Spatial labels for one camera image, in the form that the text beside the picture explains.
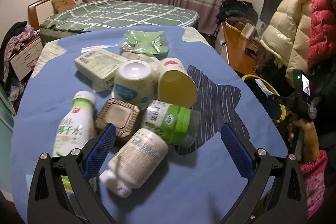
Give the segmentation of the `person's right hand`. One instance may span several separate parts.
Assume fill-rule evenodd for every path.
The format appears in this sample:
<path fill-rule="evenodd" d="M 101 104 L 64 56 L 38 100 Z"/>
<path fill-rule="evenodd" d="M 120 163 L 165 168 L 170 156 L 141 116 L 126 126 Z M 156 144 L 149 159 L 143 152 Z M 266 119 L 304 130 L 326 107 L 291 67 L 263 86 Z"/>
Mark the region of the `person's right hand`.
<path fill-rule="evenodd" d="M 314 122 L 313 121 L 308 122 L 304 119 L 299 119 L 297 121 L 290 119 L 288 125 L 290 139 L 294 137 L 295 126 L 300 127 L 304 131 L 302 162 L 304 162 L 305 164 L 310 164 L 312 162 L 317 161 L 320 157 L 320 151 L 319 151 L 318 136 Z"/>

